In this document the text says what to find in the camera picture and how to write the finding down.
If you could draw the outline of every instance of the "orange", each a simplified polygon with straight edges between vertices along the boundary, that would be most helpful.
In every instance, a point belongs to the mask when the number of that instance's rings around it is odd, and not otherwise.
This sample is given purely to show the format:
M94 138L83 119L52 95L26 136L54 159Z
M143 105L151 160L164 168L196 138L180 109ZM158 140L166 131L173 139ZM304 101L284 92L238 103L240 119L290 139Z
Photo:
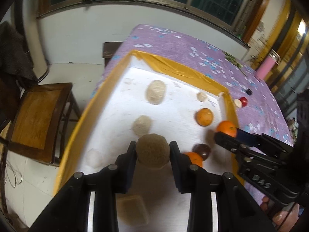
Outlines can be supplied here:
M202 108L195 115L195 120L199 125L208 126L214 119L214 115L208 108Z
M202 159L202 157L198 153L186 152L186 153L183 153L183 154L189 156L192 164L196 164L196 165L198 165L200 167L203 167L203 159Z
M231 121L228 121L228 120L224 120L220 122L220 124L217 126L216 132L223 132L234 138L237 135L236 126Z

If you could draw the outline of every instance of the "window frame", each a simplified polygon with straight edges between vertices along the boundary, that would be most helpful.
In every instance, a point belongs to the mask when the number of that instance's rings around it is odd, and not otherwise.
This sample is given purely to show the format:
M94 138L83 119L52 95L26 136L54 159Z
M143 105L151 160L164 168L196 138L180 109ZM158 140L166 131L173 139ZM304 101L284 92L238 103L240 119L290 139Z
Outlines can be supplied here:
M79 5L79 4L87 4L87 3L91 3L91 2L96 2L97 3L104 3L105 1L109 1L109 2L112 2L113 0L66 0L66 1L63 1L63 2L60 2L60 3L57 3L57 4L54 4L54 5L51 5L50 4L50 0L39 0L39 17L43 16L43 15L46 15L52 11L55 11L55 10L58 10L58 9L62 9L62 8L65 8L65 7L69 7L69 6L74 6L74 5ZM181 10L185 13L189 13L191 15L196 15L206 21L209 21L219 27L222 27L230 32L233 32L234 29L236 28L237 26L237 23L240 19L240 16L242 15L246 5L247 5L247 2L248 0L243 0L240 7L239 7L239 10L234 18L234 21L232 22L231 25L225 23L224 21L216 18L215 16L207 13L207 12L204 12L198 8L195 8L193 6L191 6L191 3L193 0L187 0L186 3L181 3L181 2L178 2L178 1L174 1L174 0L127 0L127 1L141 1L141 2L149 2L149 3L154 3L154 4L158 4L158 5L163 5L163 6L167 6L169 8L174 8L174 9L177 9L177 10Z

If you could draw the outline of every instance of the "human hand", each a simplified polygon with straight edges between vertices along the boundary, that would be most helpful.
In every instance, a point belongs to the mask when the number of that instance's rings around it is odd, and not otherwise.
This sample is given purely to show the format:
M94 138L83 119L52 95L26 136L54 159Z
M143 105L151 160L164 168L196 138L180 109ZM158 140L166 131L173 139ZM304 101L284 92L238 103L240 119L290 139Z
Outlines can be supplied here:
M266 212L268 209L269 198L267 196L264 196L262 201L263 203L261 204L260 207L264 212ZM288 214L288 211L285 210L282 210L277 214L275 214L275 216L272 218L272 221L277 225L282 224L279 230L280 232L289 232L291 228L293 228L296 221L298 220L298 213L299 213L299 204L296 204L283 224L282 222L284 221L285 217Z

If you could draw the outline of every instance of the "purple tablecloth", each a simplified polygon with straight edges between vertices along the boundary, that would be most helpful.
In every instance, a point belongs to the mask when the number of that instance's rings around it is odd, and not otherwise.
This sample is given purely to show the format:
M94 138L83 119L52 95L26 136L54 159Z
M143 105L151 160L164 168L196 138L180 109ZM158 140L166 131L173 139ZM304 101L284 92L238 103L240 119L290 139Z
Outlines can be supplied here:
M106 67L98 87L117 62L132 49L149 52L191 67L227 87L233 99L246 97L248 105L236 109L240 129L250 133L265 133L292 144L289 129L278 104L264 81L254 77L254 71L244 65L242 71L225 59L222 50L194 37L169 29L140 24L116 51ZM250 88L252 95L245 90Z

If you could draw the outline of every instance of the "dark brown ball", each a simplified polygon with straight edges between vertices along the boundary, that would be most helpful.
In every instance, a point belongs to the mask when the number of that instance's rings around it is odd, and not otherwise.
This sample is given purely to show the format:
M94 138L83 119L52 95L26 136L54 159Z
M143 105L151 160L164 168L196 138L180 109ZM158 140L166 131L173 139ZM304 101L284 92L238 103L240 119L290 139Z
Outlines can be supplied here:
M193 147L192 151L198 153L204 161L209 157L211 148L206 144L198 144Z

